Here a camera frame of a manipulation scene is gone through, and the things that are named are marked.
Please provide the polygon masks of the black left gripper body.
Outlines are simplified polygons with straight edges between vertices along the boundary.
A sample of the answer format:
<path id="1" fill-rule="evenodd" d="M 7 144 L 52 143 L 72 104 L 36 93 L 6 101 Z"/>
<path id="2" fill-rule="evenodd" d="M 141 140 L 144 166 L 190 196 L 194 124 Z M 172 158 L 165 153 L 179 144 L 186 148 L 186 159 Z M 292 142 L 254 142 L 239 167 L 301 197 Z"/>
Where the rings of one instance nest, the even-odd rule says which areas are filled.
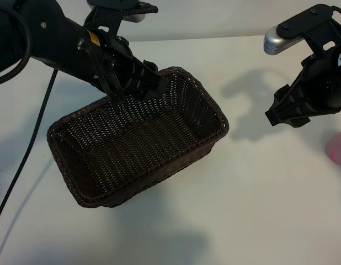
<path id="1" fill-rule="evenodd" d="M 133 56 L 127 56 L 105 42 L 106 33 L 78 28 L 76 37 L 76 77 L 109 97 L 128 97 Z"/>

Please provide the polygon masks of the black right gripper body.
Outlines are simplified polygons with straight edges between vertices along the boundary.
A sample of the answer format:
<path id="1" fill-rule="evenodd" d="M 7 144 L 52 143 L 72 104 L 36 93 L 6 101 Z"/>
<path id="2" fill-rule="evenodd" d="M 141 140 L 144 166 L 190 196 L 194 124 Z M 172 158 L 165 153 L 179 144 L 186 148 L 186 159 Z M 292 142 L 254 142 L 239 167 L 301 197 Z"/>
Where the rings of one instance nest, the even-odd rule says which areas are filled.
<path id="1" fill-rule="evenodd" d="M 294 81 L 294 115 L 319 116 L 341 111 L 341 45 L 312 54 Z"/>

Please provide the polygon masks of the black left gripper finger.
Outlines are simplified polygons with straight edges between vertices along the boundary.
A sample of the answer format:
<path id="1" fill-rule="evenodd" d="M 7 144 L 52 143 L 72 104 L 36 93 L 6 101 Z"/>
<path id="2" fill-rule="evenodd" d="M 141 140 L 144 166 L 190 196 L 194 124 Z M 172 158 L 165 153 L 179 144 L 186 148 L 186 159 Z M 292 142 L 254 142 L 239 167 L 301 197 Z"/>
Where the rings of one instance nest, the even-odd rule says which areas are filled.
<path id="1" fill-rule="evenodd" d="M 133 57 L 131 60 L 130 78 L 132 80 L 159 80 L 158 66 L 151 62 Z"/>
<path id="2" fill-rule="evenodd" d="M 167 79 L 162 76 L 146 79 L 132 79 L 124 89 L 124 93 L 135 99 L 159 98 L 167 88 Z"/>

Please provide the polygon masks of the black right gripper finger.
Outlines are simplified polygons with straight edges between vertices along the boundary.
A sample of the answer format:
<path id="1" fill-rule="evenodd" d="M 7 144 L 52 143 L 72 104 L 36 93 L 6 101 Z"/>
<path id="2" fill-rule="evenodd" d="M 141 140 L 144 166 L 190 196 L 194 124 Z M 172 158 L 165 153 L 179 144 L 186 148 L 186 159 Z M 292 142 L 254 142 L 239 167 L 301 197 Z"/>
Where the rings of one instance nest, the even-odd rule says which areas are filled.
<path id="1" fill-rule="evenodd" d="M 279 109 L 294 110 L 303 116 L 301 99 L 303 98 L 303 86 L 301 84 L 286 85 L 275 92 L 274 103 L 270 108 L 278 106 Z"/>
<path id="2" fill-rule="evenodd" d="M 294 110 L 279 109 L 278 106 L 268 110 L 268 120 L 272 126 L 288 124 L 293 128 L 299 128 L 310 122 L 308 117 L 302 116 Z"/>

